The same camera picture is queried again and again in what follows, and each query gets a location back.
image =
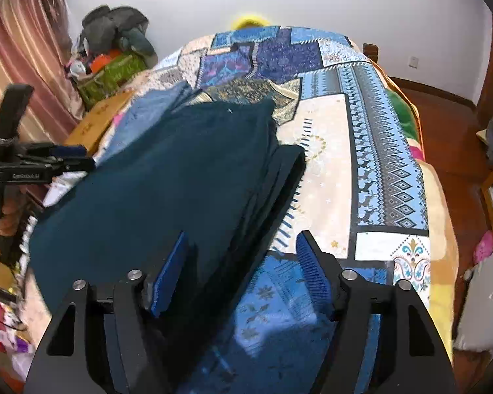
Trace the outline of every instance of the curtain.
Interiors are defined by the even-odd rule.
[[[0,100],[10,83],[35,88],[20,123],[22,141],[62,143],[83,112],[63,69],[69,41],[62,39],[67,19],[59,1],[0,0]]]

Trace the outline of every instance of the white wall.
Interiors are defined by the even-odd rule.
[[[226,31],[237,16],[263,15],[276,25],[337,31],[359,46],[380,47],[394,77],[478,99],[489,58],[490,12],[483,0],[67,0],[80,21],[103,3],[134,6],[149,19],[159,57],[198,36]],[[408,67],[410,56],[418,69]]]

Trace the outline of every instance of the red floor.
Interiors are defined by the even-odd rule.
[[[489,174],[480,130],[471,108],[426,93],[404,90],[417,106],[425,157],[437,171],[458,241],[460,265],[455,285],[455,326],[465,298],[464,271],[473,265],[473,250],[488,229],[480,185]],[[489,355],[454,351],[454,371],[460,392],[481,376]]]

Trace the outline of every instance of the green blanket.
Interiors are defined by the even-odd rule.
[[[409,105],[400,97],[395,91],[385,89],[389,96],[390,102],[400,119],[400,125],[406,138],[414,139],[420,142],[418,137],[418,130],[416,128],[416,119],[414,117],[413,111],[409,108]]]

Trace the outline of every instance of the metal screw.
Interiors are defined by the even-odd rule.
[[[409,283],[409,281],[404,280],[404,279],[401,279],[398,282],[398,287],[400,289],[402,289],[403,291],[408,291],[408,290],[410,290],[410,288],[412,287],[412,285],[411,285],[411,283]]]
[[[80,291],[85,288],[85,280],[79,279],[73,283],[73,289]]]
[[[356,278],[358,277],[358,273],[354,270],[343,270],[342,277],[345,280],[356,280]]]
[[[142,271],[141,270],[131,270],[128,273],[128,278],[130,280],[138,280],[142,277]]]
[[[469,280],[471,280],[471,277],[473,277],[473,270],[471,268],[468,268],[464,272],[464,280],[469,281]]]

